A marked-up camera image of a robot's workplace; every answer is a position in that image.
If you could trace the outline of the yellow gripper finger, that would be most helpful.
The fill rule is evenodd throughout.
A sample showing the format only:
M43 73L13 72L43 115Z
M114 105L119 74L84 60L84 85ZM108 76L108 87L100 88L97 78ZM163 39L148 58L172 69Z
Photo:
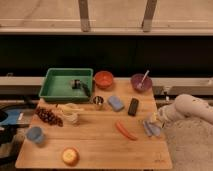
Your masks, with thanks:
M150 123L156 123L157 122L157 113L154 112L153 114L150 115L149 122Z

